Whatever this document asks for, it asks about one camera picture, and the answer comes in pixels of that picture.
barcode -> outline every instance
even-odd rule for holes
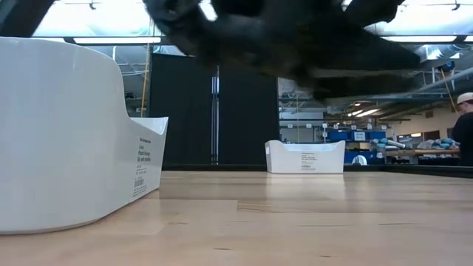
[[[136,181],[135,181],[135,188],[136,188],[136,187],[139,187],[139,186],[142,185],[144,182],[145,182],[145,180],[136,180]]]

black curtain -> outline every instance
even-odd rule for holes
[[[265,165],[265,143],[279,139],[277,78],[220,66],[219,164]]]
[[[169,117],[164,168],[211,164],[214,73],[194,58],[152,55],[149,117]]]

wooden tabletop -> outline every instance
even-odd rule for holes
[[[470,265],[472,206],[459,178],[165,172],[95,224],[0,236],[0,265]]]

black shirt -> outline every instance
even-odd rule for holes
[[[473,112],[458,118],[452,138],[460,143],[461,165],[473,166]]]

fluorescent light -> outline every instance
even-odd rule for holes
[[[361,114],[357,115],[356,117],[363,117],[363,116],[371,115],[372,113],[377,112],[377,111],[379,111],[379,109],[371,109],[371,110],[368,110],[364,113],[361,113]]]
[[[200,9],[204,13],[205,18],[208,21],[216,21],[218,18],[217,13],[215,12],[214,7],[212,7],[212,4],[210,1],[201,1],[199,4]]]
[[[388,41],[395,41],[395,42],[429,43],[429,42],[451,42],[451,41],[454,41],[457,38],[457,36],[451,36],[451,35],[441,35],[441,36],[384,36],[382,38],[385,39],[385,40],[388,40]]]
[[[35,40],[45,40],[45,41],[66,42],[63,38],[35,38],[35,37],[32,37],[31,39],[35,39]]]
[[[353,112],[353,113],[351,113],[351,114],[348,114],[348,116],[350,117],[350,116],[353,116],[353,115],[357,115],[357,114],[359,114],[359,113],[361,113],[361,112],[363,112],[363,110],[358,110],[358,111],[356,111],[356,112]]]
[[[74,38],[76,44],[153,44],[160,43],[161,37],[111,37]]]

